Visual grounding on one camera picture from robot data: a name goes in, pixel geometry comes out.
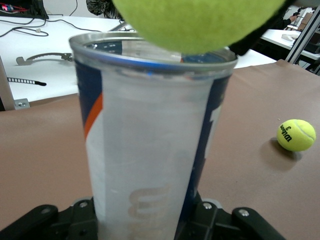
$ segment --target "wall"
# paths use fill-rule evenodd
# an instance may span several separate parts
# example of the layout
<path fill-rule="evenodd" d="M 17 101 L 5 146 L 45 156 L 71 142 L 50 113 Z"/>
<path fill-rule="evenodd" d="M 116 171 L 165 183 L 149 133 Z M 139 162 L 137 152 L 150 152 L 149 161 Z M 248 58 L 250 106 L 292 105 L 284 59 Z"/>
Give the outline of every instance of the wall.
<path fill-rule="evenodd" d="M 77 10 L 72 14 L 75 17 L 103 18 L 103 15 L 96 16 L 87 9 L 86 0 L 77 0 Z M 63 14 L 69 16 L 76 8 L 76 0 L 43 0 L 47 14 Z"/>

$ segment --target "can label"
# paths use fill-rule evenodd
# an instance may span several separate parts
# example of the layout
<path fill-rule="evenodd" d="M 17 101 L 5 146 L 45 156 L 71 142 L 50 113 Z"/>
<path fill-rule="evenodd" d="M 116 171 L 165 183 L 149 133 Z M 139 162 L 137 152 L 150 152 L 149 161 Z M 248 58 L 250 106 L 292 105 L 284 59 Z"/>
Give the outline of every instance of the can label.
<path fill-rule="evenodd" d="M 76 62 L 99 236 L 173 240 L 190 215 L 229 77 L 106 68 Z"/>

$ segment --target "tennis ball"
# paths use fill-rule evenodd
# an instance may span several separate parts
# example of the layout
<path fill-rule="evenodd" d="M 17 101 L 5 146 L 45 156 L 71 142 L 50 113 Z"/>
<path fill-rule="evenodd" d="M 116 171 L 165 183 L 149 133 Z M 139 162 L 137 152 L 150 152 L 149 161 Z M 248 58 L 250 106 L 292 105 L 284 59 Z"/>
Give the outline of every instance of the tennis ball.
<path fill-rule="evenodd" d="M 307 150 L 314 144 L 316 131 L 307 121 L 291 119 L 279 126 L 276 137 L 285 149 L 299 152 Z"/>
<path fill-rule="evenodd" d="M 241 40 L 285 0 L 113 0 L 145 40 L 171 51 L 202 54 Z"/>

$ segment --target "metal can rim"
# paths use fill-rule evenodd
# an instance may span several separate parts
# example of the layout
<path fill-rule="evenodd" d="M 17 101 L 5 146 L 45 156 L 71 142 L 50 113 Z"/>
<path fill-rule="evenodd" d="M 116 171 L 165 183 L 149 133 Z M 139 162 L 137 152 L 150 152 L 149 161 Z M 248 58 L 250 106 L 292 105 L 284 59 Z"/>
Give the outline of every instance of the metal can rim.
<path fill-rule="evenodd" d="M 74 55 L 82 55 L 89 59 L 103 63 L 114 64 L 122 67 L 154 69 L 159 71 L 173 72 L 216 72 L 232 70 L 237 64 L 237 56 L 228 49 L 212 51 L 217 55 L 225 58 L 226 62 L 214 63 L 180 63 L 165 62 L 155 59 L 140 57 L 131 57 L 126 55 L 112 54 L 104 51 L 94 50 L 86 46 L 92 43 L 114 40 L 144 40 L 136 32 L 127 31 L 108 31 L 108 32 L 90 32 L 73 36 L 69 39 L 69 44 Z"/>

